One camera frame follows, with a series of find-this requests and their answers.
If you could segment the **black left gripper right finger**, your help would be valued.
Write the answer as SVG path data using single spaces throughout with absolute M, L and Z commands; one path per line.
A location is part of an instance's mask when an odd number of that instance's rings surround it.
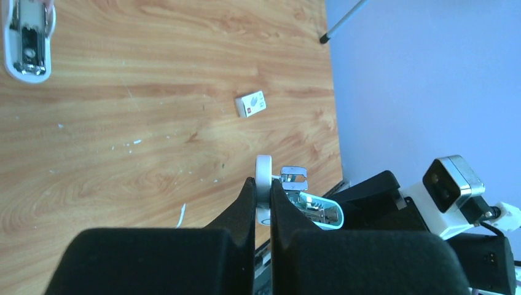
M 447 242 L 422 231 L 322 230 L 270 190 L 274 294 L 469 294 Z

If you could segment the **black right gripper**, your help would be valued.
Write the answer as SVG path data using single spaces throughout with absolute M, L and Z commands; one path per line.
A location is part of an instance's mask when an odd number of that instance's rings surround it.
M 515 294 L 516 268 L 505 221 L 517 222 L 517 208 L 490 206 L 482 194 L 468 198 L 453 211 L 441 211 L 455 186 L 440 174 L 434 180 L 401 189 L 385 170 L 325 197 L 344 212 L 345 230 L 422 231 L 439 236 L 454 250 L 475 294 Z

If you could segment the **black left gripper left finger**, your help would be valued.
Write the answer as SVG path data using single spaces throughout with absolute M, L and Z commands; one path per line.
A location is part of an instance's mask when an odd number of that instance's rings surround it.
M 252 294 L 256 184 L 202 228 L 92 228 L 68 245 L 47 294 Z

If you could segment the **white staple box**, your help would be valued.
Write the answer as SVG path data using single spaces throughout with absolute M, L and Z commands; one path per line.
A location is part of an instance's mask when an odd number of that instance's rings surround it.
M 235 98 L 235 107 L 241 118 L 251 117 L 267 108 L 263 91 L 256 91 L 248 95 Z

